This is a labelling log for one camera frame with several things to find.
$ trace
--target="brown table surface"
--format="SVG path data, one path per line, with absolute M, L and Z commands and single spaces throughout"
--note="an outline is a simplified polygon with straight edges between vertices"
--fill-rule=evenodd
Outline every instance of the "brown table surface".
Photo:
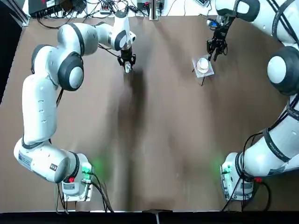
M 113 19 L 106 21 L 113 24 Z M 44 22 L 55 26 L 64 20 Z M 281 45 L 236 20 L 227 36 L 228 56 L 212 63 L 215 75 L 201 87 L 191 73 L 191 58 L 206 54 L 206 40 L 213 35 L 204 17 L 162 17 L 159 22 L 135 17 L 130 27 L 137 35 L 133 80 L 124 81 L 117 59 L 104 50 L 84 57 L 84 83 L 76 92 L 64 92 L 52 142 L 83 152 L 96 164 L 115 210 L 221 209 L 219 165 L 229 152 L 241 151 L 250 134 L 271 125 L 286 103 L 266 73 L 271 54 Z M 22 82 L 31 74 L 33 49 L 42 43 L 56 46 L 57 30 L 31 20 L 0 106 L 3 212 L 54 210 L 55 185 L 13 156 L 23 134 Z M 298 210 L 294 173 L 267 182 L 272 210 Z M 260 210 L 266 200 L 261 189 L 248 209 Z M 92 201 L 76 209 L 101 210 L 99 194 L 94 190 Z

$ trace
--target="clear plastic tray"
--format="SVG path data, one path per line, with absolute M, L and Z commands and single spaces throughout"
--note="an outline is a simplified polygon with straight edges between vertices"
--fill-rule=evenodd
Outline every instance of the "clear plastic tray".
M 192 64 L 193 64 L 194 72 L 195 72 L 195 75 L 196 75 L 197 78 L 203 78 L 203 77 L 211 76 L 211 75 L 214 74 L 214 70 L 212 68 L 212 65 L 211 65 L 210 61 L 209 61 L 209 70 L 206 73 L 201 73 L 200 71 L 197 70 L 197 62 L 199 61 L 199 59 L 201 59 L 203 57 L 208 59 L 209 55 L 204 55 L 202 57 L 192 58 Z

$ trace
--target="green led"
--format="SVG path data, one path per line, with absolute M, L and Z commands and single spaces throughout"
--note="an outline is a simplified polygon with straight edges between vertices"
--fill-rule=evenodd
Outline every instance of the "green led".
M 82 163 L 82 173 L 85 174 L 84 178 L 90 180 L 90 175 L 88 173 L 91 173 L 91 172 L 92 172 L 91 164 L 88 162 L 83 162 Z
M 222 165 L 222 168 L 223 168 L 223 171 L 229 173 L 232 171 L 232 163 L 231 162 L 225 162 L 223 165 Z

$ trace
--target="white cup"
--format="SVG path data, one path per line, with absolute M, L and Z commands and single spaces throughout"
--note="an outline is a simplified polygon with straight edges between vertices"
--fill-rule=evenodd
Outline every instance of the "white cup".
M 199 59 L 197 62 L 197 70 L 201 73 L 206 73 L 209 70 L 209 61 L 204 57 Z

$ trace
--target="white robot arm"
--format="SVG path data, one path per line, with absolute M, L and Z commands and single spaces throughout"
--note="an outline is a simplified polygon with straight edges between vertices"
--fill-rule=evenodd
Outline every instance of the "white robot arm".
M 243 152 L 230 153 L 220 167 L 226 200 L 241 201 L 243 194 L 245 199 L 252 197 L 255 177 L 299 168 L 299 3 L 297 0 L 216 0 L 215 6 L 219 24 L 240 18 L 285 45 L 269 61 L 268 77 L 282 94 L 290 96 L 286 108 L 271 127 L 260 133 L 262 138 L 245 151 L 244 158 Z M 208 42 L 209 53 L 217 47 L 216 41 Z
M 84 78 L 82 56 L 93 54 L 98 44 L 121 51 L 119 61 L 126 69 L 135 63 L 131 43 L 136 36 L 129 30 L 124 12 L 115 13 L 114 26 L 100 22 L 63 25 L 58 30 L 58 45 L 38 45 L 32 55 L 32 73 L 23 83 L 22 110 L 24 135 L 14 147 L 14 156 L 27 169 L 43 179 L 63 182 L 68 201 L 87 199 L 92 166 L 83 154 L 53 146 L 50 138 L 57 127 L 56 90 L 77 90 Z

